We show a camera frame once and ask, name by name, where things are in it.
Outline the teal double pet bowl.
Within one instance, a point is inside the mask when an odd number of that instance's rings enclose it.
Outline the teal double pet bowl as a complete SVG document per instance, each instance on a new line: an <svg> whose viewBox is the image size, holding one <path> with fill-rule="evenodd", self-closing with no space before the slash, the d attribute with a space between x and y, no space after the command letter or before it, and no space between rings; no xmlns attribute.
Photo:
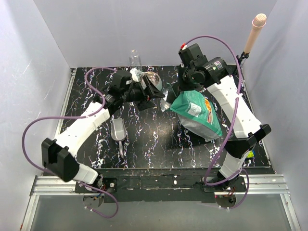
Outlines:
<svg viewBox="0 0 308 231"><path fill-rule="evenodd" d="M158 90L162 90L162 80L160 78L160 76L155 73L155 72L143 72L140 77L139 77L139 82L142 85L142 88L145 89L146 88L146 84L143 80L143 77L147 76L148 79L154 84L154 86L158 89Z"/></svg>

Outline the teal dog food bag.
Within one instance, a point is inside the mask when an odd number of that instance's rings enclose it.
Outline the teal dog food bag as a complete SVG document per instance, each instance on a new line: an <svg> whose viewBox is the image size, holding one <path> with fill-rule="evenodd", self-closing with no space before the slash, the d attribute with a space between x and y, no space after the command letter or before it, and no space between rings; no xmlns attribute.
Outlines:
<svg viewBox="0 0 308 231"><path fill-rule="evenodd" d="M215 108L202 93L196 90L179 91L177 83L167 83L163 93L165 96L160 100L162 112L176 113L187 130L206 142L223 135Z"/></svg>

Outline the grey food scoop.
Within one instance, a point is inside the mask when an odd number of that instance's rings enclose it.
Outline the grey food scoop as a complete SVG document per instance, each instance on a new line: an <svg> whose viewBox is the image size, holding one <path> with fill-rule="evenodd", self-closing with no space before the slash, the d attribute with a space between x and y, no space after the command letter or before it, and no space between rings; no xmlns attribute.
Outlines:
<svg viewBox="0 0 308 231"><path fill-rule="evenodd" d="M120 157L124 159L124 147L122 141L125 140L127 136L127 130L122 118L117 118L112 120L111 124L111 137L113 140L119 144Z"/></svg>

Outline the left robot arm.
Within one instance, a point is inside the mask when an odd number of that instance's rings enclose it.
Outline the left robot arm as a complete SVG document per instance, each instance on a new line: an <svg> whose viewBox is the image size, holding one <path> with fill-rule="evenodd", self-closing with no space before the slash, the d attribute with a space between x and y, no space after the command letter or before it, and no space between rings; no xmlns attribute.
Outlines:
<svg viewBox="0 0 308 231"><path fill-rule="evenodd" d="M46 138L42 142L43 166L65 182L82 181L91 192L98 192L103 185L99 173L75 159L81 145L124 103L135 102L140 111L152 108L152 99L164 98L161 90L161 79L151 79L149 72L142 73L135 82L130 72L118 70L111 84L94 97L79 119L53 140Z"/></svg>

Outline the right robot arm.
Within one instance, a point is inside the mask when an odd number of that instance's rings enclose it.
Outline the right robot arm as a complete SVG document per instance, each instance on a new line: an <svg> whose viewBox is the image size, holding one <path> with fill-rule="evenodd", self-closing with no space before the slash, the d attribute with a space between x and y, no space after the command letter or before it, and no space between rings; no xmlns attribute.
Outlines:
<svg viewBox="0 0 308 231"><path fill-rule="evenodd" d="M229 191L235 186L235 178L249 151L271 132L271 127L262 124L251 112L222 58L207 60L196 43L182 45L179 56L179 90L203 86L214 96L231 123L229 131L234 132L234 137L227 135L222 144L221 149L227 151L223 165L216 179L205 182L208 186L218 185L221 190Z"/></svg>

